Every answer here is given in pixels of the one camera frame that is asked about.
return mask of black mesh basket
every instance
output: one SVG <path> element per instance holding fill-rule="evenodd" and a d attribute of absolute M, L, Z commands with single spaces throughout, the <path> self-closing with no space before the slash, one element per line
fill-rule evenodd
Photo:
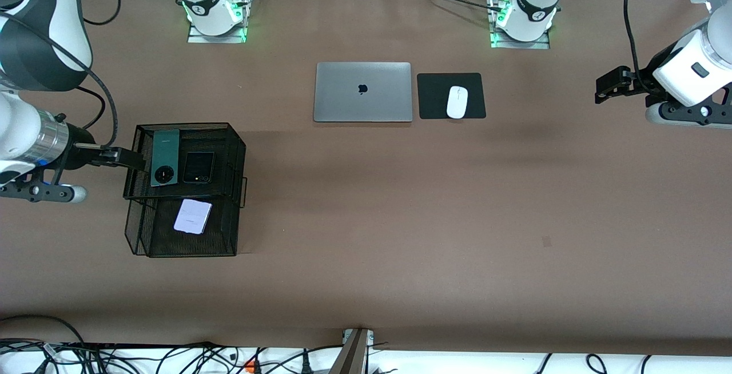
<path fill-rule="evenodd" d="M 180 130 L 178 171 L 188 152 L 213 152 L 207 184 L 150 186 L 152 141 L 156 131 Z M 124 197 L 130 200 L 125 236 L 133 254 L 148 257 L 212 257 L 236 255 L 238 214 L 246 194 L 246 145 L 233 128 L 222 124 L 159 124 L 138 126 L 133 151 L 143 154 L 144 171 L 128 170 Z M 184 199 L 212 204 L 202 234 L 173 229 Z"/>

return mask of silver laptop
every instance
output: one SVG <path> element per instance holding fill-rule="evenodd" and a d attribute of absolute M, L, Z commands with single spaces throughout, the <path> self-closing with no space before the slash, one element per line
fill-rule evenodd
<path fill-rule="evenodd" d="M 412 121 L 409 63 L 319 63 L 313 119 Z"/>

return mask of brown table surface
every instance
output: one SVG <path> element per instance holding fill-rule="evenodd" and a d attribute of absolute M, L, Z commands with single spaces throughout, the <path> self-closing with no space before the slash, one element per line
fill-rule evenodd
<path fill-rule="evenodd" d="M 83 0 L 102 19 L 115 0 Z M 315 346 L 371 327 L 392 348 L 729 353 L 730 133 L 593 103 L 630 64 L 622 0 L 562 0 L 549 51 L 492 49 L 486 13 L 443 0 L 258 0 L 249 40 L 188 44 L 173 0 L 89 27 L 94 70 L 136 124 L 227 121 L 248 146 L 240 254 L 149 259 L 123 229 L 123 169 L 65 174 L 83 204 L 2 200 L 0 312 L 87 341 Z M 703 18 L 631 0 L 641 62 Z M 487 118 L 313 123 L 316 64 L 481 72 Z M 87 80 L 86 87 L 95 87 Z M 82 124 L 94 98 L 24 93 Z M 93 129 L 110 132 L 108 116 Z M 71 340 L 54 325 L 0 335 Z"/>

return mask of black mouse pad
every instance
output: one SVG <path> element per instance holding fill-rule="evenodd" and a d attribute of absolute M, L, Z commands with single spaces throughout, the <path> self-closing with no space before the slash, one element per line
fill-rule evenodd
<path fill-rule="evenodd" d="M 419 118 L 435 120 L 447 116 L 447 96 L 450 87 L 468 90 L 468 106 L 463 118 L 485 118 L 483 80 L 478 72 L 470 74 L 418 74 L 416 89 L 419 96 Z"/>

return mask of white mouse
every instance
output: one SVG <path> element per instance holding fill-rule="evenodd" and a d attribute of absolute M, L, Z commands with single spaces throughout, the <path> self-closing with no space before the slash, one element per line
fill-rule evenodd
<path fill-rule="evenodd" d="M 463 118 L 466 108 L 468 108 L 468 90 L 463 87 L 450 87 L 450 95 L 447 97 L 447 116 L 456 120 Z"/>

